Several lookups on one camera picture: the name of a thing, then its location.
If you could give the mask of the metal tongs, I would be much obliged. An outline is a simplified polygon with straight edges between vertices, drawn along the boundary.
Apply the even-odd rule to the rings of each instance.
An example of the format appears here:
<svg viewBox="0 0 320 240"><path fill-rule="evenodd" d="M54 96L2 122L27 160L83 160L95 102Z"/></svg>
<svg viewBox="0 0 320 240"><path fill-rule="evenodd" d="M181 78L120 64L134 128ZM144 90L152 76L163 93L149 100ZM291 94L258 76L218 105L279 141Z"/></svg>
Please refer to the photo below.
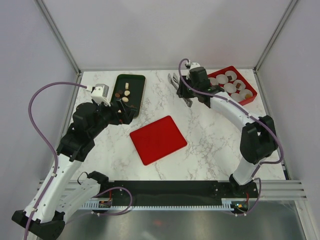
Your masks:
<svg viewBox="0 0 320 240"><path fill-rule="evenodd" d="M176 92L178 92L179 89L179 81L178 81L178 77L177 75L174 73L173 76L171 76L171 74L169 73L167 75L168 81L169 83L175 88ZM188 98L184 98L182 97L182 99L184 100L184 102L186 103L186 105L191 108L193 105L193 101L188 99Z"/></svg>

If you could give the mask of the dark green tray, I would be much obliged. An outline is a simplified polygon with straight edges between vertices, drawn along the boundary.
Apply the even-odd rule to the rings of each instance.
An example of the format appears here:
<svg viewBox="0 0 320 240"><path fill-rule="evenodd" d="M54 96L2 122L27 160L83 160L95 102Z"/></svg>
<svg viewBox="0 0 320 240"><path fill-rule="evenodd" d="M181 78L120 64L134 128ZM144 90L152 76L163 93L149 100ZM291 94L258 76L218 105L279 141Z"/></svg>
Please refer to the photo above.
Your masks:
<svg viewBox="0 0 320 240"><path fill-rule="evenodd" d="M129 83L129 89L125 89L125 84ZM128 98L128 102L124 102L127 106L131 107L134 105L136 108L136 113L134 119L139 116L140 108L143 101L144 90L145 90L146 77L144 75L138 74L120 74L117 76L113 88L113 93L110 102L116 105L116 100L122 100L123 97ZM115 94L123 90L123 94L120 97L116 97ZM125 96L124 92L130 91L130 95Z"/></svg>

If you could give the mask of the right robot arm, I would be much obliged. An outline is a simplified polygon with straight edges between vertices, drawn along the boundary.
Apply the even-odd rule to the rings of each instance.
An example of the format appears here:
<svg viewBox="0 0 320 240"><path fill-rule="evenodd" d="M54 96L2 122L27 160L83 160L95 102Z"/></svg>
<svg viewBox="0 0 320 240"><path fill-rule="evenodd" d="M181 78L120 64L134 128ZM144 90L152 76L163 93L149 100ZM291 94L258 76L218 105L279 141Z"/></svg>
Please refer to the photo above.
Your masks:
<svg viewBox="0 0 320 240"><path fill-rule="evenodd" d="M186 65L188 73L180 76L177 95L179 98L196 98L208 108L218 111L241 132L241 160L229 177L228 191L233 197L241 197L247 185L263 161L278 148L273 119L250 114L235 102L219 85L211 84L207 71L197 62Z"/></svg>

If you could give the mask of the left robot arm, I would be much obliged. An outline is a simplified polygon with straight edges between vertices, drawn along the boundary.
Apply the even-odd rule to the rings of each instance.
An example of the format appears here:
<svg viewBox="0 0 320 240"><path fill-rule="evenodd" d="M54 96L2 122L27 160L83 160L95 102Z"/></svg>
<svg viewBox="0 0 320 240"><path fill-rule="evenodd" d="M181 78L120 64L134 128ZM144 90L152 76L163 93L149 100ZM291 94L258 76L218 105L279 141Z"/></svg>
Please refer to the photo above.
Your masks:
<svg viewBox="0 0 320 240"><path fill-rule="evenodd" d="M109 178L93 171L86 180L66 197L66 186L76 170L94 148L94 139L109 125L129 125L137 108L122 100L105 106L85 102L76 107L73 122L54 151L54 163L30 204L17 210L12 220L43 240L56 240L70 217L89 199L105 197L110 190Z"/></svg>

